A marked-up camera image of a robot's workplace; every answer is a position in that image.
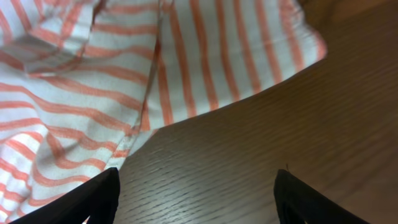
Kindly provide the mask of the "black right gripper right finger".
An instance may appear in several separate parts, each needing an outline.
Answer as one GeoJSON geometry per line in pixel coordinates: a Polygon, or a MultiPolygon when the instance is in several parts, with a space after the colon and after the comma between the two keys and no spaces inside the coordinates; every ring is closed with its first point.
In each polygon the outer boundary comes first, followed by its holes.
{"type": "Polygon", "coordinates": [[[274,198],[281,224],[368,224],[283,169],[275,178],[274,198]]]}

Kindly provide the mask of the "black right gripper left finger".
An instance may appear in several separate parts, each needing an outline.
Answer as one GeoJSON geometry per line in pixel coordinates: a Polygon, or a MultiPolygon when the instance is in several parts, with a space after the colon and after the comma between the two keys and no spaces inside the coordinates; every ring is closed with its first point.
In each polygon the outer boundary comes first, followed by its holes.
{"type": "Polygon", "coordinates": [[[119,194],[119,172],[112,167],[11,224],[113,224],[119,194]]]}

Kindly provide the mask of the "orange white striped shirt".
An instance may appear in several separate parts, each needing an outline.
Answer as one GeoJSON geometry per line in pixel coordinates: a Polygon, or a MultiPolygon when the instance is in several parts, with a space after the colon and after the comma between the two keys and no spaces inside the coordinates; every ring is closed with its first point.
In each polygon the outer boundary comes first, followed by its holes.
{"type": "Polygon", "coordinates": [[[1,222],[325,55],[293,0],[1,0],[1,222]]]}

